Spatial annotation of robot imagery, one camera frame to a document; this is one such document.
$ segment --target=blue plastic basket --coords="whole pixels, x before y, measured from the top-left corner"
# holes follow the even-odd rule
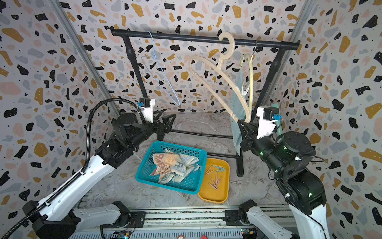
[[[185,177],[180,183],[170,181],[165,185],[159,184],[159,175],[151,176],[151,173],[157,167],[157,165],[154,164],[152,155],[154,153],[163,153],[166,148],[178,154],[187,154],[198,157],[199,162],[197,162],[197,164],[200,165],[200,168],[198,171],[188,174],[187,177]],[[205,150],[183,145],[176,145],[173,143],[166,143],[163,141],[155,141],[151,144],[145,157],[143,158],[141,165],[138,168],[138,172],[135,175],[135,179],[138,182],[144,184],[150,184],[153,186],[163,187],[165,189],[171,189],[188,194],[197,194],[203,181],[206,162],[207,152]]]

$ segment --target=blue wire hanger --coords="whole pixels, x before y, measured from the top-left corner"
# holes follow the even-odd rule
[[[158,81],[158,80],[154,77],[154,75],[151,73],[150,68],[146,66],[146,63],[144,62],[143,58],[151,58],[151,57],[142,56],[142,57],[141,57],[142,62],[143,62],[143,64],[144,64],[144,66],[146,67],[146,69],[150,72],[150,75],[157,81],[158,85],[160,85],[160,87],[162,87],[162,89],[164,90],[164,92],[166,92],[166,94],[167,94],[167,95],[174,101],[174,103],[175,103],[177,106],[180,106],[179,98],[178,98],[178,96],[176,95],[174,89],[172,88],[172,85],[171,85],[170,81],[168,80],[168,78],[167,78],[167,76],[166,76],[166,73],[163,71],[162,66],[161,66],[160,63],[158,62],[158,60],[157,60],[157,56],[155,55],[155,43],[154,43],[154,38],[152,37],[151,32],[148,32],[148,33],[150,33],[150,36],[151,36],[151,39],[152,39],[152,45],[153,45],[152,50],[153,50],[153,54],[154,54],[154,59],[156,60],[156,62],[158,63],[160,69],[162,70],[163,74],[165,75],[165,78],[166,78],[166,80],[167,80],[167,83],[170,85],[170,88],[171,88],[172,92],[174,93],[174,95],[175,95],[175,97],[176,97],[176,99],[177,99],[178,102],[176,102],[176,101],[171,97],[171,95],[170,95],[170,94],[163,88],[163,86],[159,83],[159,81]]]

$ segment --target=hanger hook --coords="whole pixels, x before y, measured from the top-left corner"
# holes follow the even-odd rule
[[[252,55],[254,55],[255,54],[255,51],[256,51],[256,47],[257,47],[257,41],[259,40],[259,38],[256,38],[256,44],[255,44],[255,47],[254,47],[254,49],[253,49],[253,54]]]

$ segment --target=black robot arm segment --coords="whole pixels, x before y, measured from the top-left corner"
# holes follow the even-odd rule
[[[176,114],[162,117],[159,120],[161,111],[154,112],[158,114],[153,123],[139,124],[136,114],[124,113],[117,119],[112,120],[115,137],[101,145],[95,154],[103,160],[103,164],[109,164],[118,168],[127,158],[138,151],[139,145],[145,142],[154,133],[157,134],[157,140],[163,140],[166,133],[170,132],[174,123]]]
[[[306,168],[316,150],[304,134],[289,131],[279,135],[276,141],[270,136],[257,139],[257,124],[239,120],[238,125],[242,150],[251,150],[274,172],[276,185],[287,203],[307,215],[326,203],[322,182]]]

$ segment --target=hanging towel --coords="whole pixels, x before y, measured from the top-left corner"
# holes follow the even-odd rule
[[[241,89],[241,85],[243,84],[243,72],[239,71],[236,86]],[[231,109],[232,112],[236,115],[238,119],[245,119],[245,111],[243,106],[241,105],[239,98],[236,94],[232,94],[231,98]],[[233,145],[235,146],[237,154],[240,156],[240,143],[242,141],[241,133],[238,124],[231,118],[231,129],[232,129],[232,137],[233,137]]]

